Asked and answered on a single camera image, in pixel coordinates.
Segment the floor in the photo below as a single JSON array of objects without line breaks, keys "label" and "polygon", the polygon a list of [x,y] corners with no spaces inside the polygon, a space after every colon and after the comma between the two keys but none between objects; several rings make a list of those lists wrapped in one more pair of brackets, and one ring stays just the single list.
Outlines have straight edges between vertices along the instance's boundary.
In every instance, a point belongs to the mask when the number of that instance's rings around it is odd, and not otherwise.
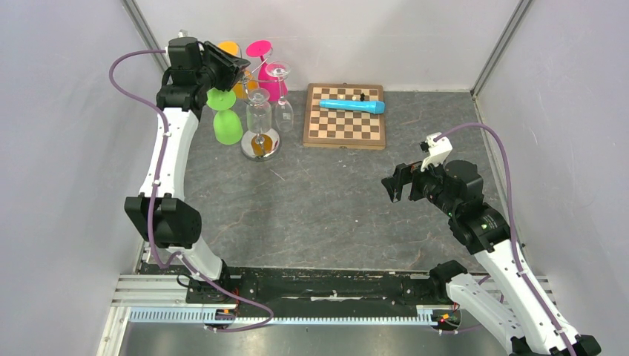
[{"label": "floor", "polygon": [[[190,148],[185,199],[200,211],[202,236],[215,254],[232,266],[429,270],[456,259],[482,271],[443,213],[425,200],[392,204],[380,183],[397,164],[424,156],[419,142],[427,134],[476,121],[468,93],[385,93],[383,151],[303,147],[306,92],[289,99],[295,127],[268,162],[247,160],[239,145],[219,144],[212,112],[204,111]],[[243,123],[244,107],[234,107]],[[478,165],[486,201],[499,208],[480,131],[450,139],[450,159]]]}]

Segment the white enclosure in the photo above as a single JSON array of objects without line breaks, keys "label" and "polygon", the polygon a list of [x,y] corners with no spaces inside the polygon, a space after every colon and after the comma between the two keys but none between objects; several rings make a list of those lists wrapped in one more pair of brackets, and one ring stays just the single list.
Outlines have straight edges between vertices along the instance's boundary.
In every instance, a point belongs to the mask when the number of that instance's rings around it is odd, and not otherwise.
[{"label": "white enclosure", "polygon": [[[116,1],[1,7],[0,355],[94,355],[138,238],[122,204],[151,158],[154,114],[116,92],[111,62],[143,48]],[[116,76],[152,97],[159,72]]]},{"label": "white enclosure", "polygon": [[180,29],[246,48],[258,39],[293,63],[289,88],[312,82],[387,90],[469,90],[516,0],[139,0],[160,46]]},{"label": "white enclosure", "polygon": [[[144,179],[155,118],[108,81],[113,60],[146,48],[122,3],[0,6],[0,355],[93,355],[117,277],[136,262],[141,239],[122,207]],[[180,29],[270,40],[294,64],[291,89],[467,91],[519,1],[136,3],[160,47]],[[506,145],[530,265],[606,355],[625,353],[629,317],[627,13],[621,0],[534,1],[475,102]],[[154,98],[161,73],[145,56],[116,77]]]},{"label": "white enclosure", "polygon": [[620,0],[535,1],[479,96],[509,154],[531,265],[606,355],[626,353],[629,317],[628,12]]}]

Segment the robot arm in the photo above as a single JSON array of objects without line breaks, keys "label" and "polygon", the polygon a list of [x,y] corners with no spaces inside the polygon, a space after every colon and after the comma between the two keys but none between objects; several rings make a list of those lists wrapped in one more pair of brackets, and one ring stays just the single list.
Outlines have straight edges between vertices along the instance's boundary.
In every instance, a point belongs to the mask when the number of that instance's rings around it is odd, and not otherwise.
[{"label": "robot arm", "polygon": [[[148,216],[152,214],[157,247],[171,253],[179,252],[178,256],[185,257],[200,273],[211,280],[219,280],[219,284],[225,286],[228,284],[225,263],[200,238],[201,216],[183,202],[183,180],[190,144],[207,101],[208,90],[231,90],[242,79],[250,63],[210,42],[202,43],[181,34],[168,43],[167,54],[171,66],[164,72],[162,87],[157,94],[157,107],[166,115],[168,130],[158,117],[151,165],[139,196],[126,199],[125,211],[146,241]],[[164,148],[165,139],[168,139],[168,144]],[[157,171],[160,172],[159,179],[154,177]],[[154,210],[149,211],[155,185]]]},{"label": "robot arm", "polygon": [[[494,278],[509,300],[513,312],[506,309],[468,275],[456,261],[431,270],[431,278],[443,296],[459,303],[485,326],[511,355],[568,355],[567,346],[555,330],[545,310],[538,303],[522,277],[530,273],[518,247],[524,271],[518,272],[511,249],[509,226],[502,215],[486,204],[482,194],[483,179],[476,165],[461,160],[444,164],[452,150],[444,137],[438,142],[429,135],[421,147],[429,156],[423,162],[398,165],[392,177],[382,179],[392,202],[401,198],[402,188],[412,183],[409,200],[427,199],[449,217],[450,230],[468,252]],[[579,333],[563,318],[535,278],[531,278],[548,308],[557,316],[578,356],[598,355],[596,340]]]}]

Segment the wooden chessboard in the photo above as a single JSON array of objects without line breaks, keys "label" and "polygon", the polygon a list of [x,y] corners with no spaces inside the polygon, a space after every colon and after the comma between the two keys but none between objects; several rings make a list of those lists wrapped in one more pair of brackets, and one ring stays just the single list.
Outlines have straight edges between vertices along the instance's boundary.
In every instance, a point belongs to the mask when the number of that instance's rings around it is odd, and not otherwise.
[{"label": "wooden chessboard", "polygon": [[304,115],[303,145],[306,147],[381,150],[386,146],[384,115],[362,111],[326,109],[321,99],[352,100],[365,94],[365,100],[383,100],[382,85],[308,85]]}]

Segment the blue pen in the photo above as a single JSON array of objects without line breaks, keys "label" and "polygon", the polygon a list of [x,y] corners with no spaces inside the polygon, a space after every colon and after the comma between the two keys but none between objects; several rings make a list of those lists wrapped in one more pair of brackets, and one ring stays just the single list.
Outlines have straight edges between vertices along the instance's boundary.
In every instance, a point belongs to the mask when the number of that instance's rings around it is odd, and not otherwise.
[{"label": "blue pen", "polygon": [[327,109],[342,109],[352,111],[366,111],[368,113],[383,113],[384,103],[378,100],[368,102],[356,102],[354,100],[322,99],[319,106]]}]

